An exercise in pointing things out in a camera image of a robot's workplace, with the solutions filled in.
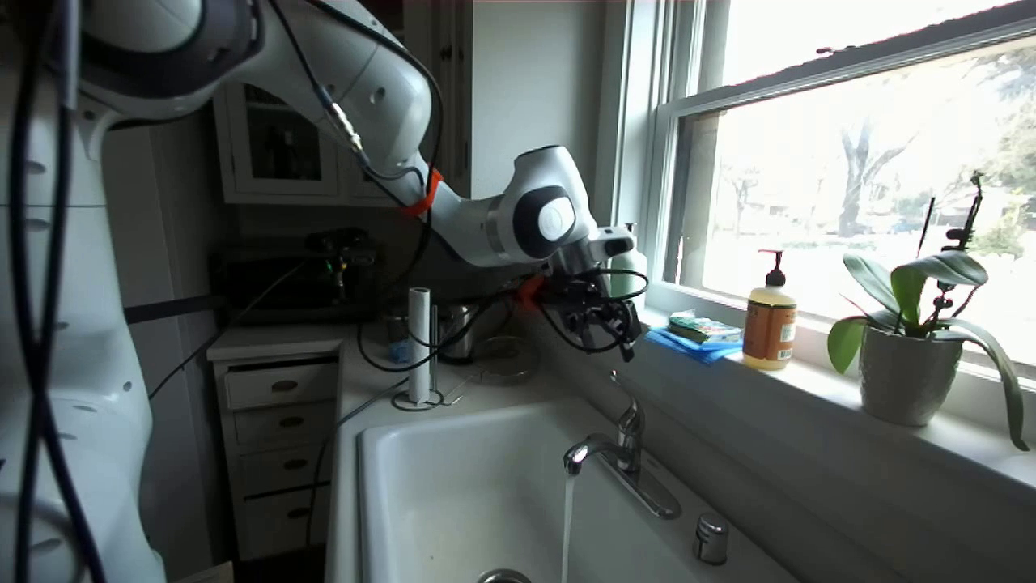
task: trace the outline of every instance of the white cabinet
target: white cabinet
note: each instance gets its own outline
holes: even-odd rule
[[[330,144],[279,96],[230,84],[218,95],[218,140],[227,206],[390,208],[353,152]]]
[[[235,532],[235,560],[325,542],[336,423],[341,329],[234,329],[206,360],[218,378],[220,434]]]

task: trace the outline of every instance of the microwave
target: microwave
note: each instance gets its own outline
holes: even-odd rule
[[[240,240],[213,253],[222,325],[341,325],[378,318],[381,249],[363,231]]]

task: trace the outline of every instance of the potted plant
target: potted plant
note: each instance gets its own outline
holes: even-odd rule
[[[1015,371],[994,334],[963,322],[974,293],[987,281],[987,270],[964,253],[970,225],[953,231],[958,247],[944,247],[936,256],[918,256],[898,270],[884,270],[864,256],[846,256],[848,275],[881,306],[873,313],[842,318],[830,332],[830,364],[846,372],[861,354],[861,396],[864,411],[895,424],[924,428],[954,378],[963,344],[982,347],[999,372],[1011,442],[1028,452],[1024,442],[1024,393]]]

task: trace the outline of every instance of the cabinet door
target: cabinet door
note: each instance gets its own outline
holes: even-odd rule
[[[230,84],[218,96],[230,206],[332,206],[336,146],[279,96]]]

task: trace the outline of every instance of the plant pot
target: plant pot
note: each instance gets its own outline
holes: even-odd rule
[[[958,372],[963,339],[868,332],[861,347],[864,411],[908,428],[926,428]]]

